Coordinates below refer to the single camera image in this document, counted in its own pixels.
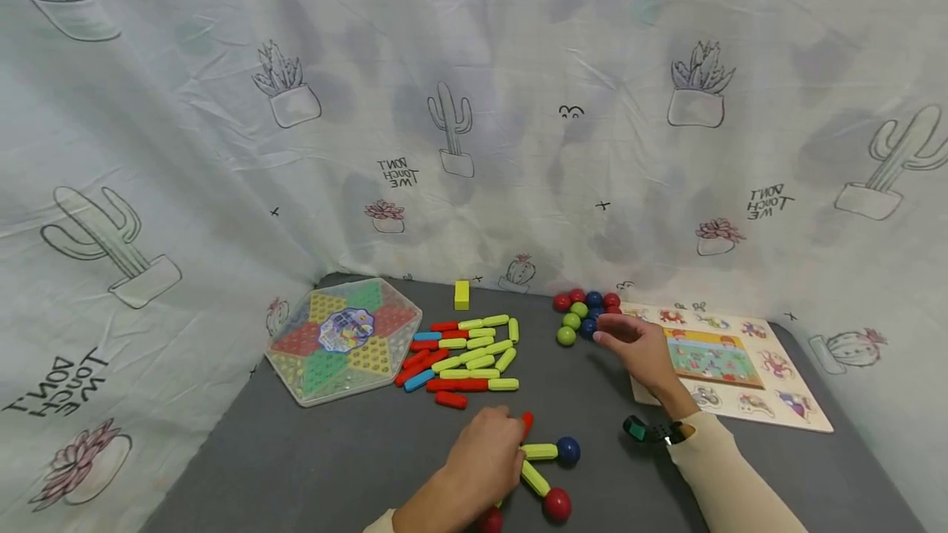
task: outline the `hand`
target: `hand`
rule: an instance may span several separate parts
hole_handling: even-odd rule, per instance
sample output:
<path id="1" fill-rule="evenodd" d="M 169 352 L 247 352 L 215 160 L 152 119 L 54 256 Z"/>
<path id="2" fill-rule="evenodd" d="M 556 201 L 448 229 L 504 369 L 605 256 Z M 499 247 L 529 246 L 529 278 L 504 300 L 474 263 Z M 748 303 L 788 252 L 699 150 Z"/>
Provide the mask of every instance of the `hand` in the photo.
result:
<path id="1" fill-rule="evenodd" d="M 616 353 L 625 370 L 662 403 L 671 419 L 698 413 L 698 405 L 675 374 L 665 330 L 655 323 L 616 313 L 600 315 L 597 327 L 592 338 Z"/>
<path id="2" fill-rule="evenodd" d="M 517 488 L 526 456 L 523 422 L 505 406 L 480 410 L 444 468 L 392 516 L 395 533 L 454 533 Z"/>

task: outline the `fabric curtain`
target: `fabric curtain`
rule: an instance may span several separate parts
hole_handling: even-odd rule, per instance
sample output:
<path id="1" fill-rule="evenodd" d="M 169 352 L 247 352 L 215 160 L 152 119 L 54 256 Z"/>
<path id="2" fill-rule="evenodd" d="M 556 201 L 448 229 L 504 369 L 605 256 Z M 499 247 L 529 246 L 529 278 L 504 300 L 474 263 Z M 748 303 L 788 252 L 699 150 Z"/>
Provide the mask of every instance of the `fabric curtain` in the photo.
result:
<path id="1" fill-rule="evenodd" d="M 353 271 L 780 322 L 948 528 L 946 13 L 0 0 L 0 521 L 135 531 Z"/>

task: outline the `gray table surface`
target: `gray table surface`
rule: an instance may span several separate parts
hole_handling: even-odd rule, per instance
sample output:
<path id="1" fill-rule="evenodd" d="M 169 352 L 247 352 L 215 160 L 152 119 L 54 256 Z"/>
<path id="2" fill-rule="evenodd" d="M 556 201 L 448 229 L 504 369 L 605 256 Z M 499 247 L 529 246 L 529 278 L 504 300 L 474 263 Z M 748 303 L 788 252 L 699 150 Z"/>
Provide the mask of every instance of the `gray table surface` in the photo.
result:
<path id="1" fill-rule="evenodd" d="M 330 276 L 320 285 L 355 279 Z M 531 441 L 571 435 L 582 448 L 572 470 L 538 466 L 569 492 L 571 519 L 552 526 L 520 485 L 504 504 L 506 533 L 707 531 L 667 452 L 636 447 L 619 430 L 631 413 L 655 420 L 660 410 L 636 403 L 626 373 L 591 341 L 556 344 L 560 315 L 549 297 L 473 289 L 472 311 L 456 313 L 451 286 L 388 282 L 424 311 L 423 326 L 517 317 L 522 339 L 508 373 L 520 379 L 520 390 L 473 394 L 464 412 L 436 405 L 424 390 L 406 394 L 393 386 L 305 409 L 264 360 L 144 531 L 361 532 L 443 464 L 479 408 L 500 403 L 534 413 Z M 796 341 L 774 329 L 836 432 L 723 419 L 744 457 L 812 533 L 923 531 Z"/>

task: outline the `chinese checkers board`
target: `chinese checkers board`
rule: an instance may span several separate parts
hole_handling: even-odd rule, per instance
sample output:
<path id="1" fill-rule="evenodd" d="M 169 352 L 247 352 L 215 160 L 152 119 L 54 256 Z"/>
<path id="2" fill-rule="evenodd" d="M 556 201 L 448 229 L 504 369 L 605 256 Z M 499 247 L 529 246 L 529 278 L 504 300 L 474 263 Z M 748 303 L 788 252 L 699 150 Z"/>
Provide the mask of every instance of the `chinese checkers board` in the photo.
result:
<path id="1" fill-rule="evenodd" d="M 665 328 L 675 372 L 701 410 L 834 432 L 766 321 L 632 303 L 622 313 Z M 658 404 L 635 380 L 632 391 L 636 401 Z"/>
<path id="2" fill-rule="evenodd" d="M 303 407 L 392 382 L 421 310 L 385 280 L 373 278 L 307 294 L 267 358 Z"/>

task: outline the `beige sleeve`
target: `beige sleeve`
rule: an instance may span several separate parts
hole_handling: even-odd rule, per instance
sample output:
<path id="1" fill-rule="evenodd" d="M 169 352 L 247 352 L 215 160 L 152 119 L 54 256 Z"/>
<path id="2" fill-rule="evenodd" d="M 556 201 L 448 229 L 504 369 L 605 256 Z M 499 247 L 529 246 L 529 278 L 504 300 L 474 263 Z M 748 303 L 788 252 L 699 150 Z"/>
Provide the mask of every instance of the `beige sleeve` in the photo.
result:
<path id="1" fill-rule="evenodd" d="M 392 515 L 394 513 L 395 509 L 389 508 L 385 514 L 379 517 L 378 521 L 367 526 L 362 533 L 394 533 L 394 529 L 392 528 Z"/>
<path id="2" fill-rule="evenodd" d="M 671 459 L 701 507 L 712 533 L 806 531 L 786 504 L 737 450 L 734 435 L 717 417 L 699 412 L 682 420 L 695 428 L 668 447 Z"/>

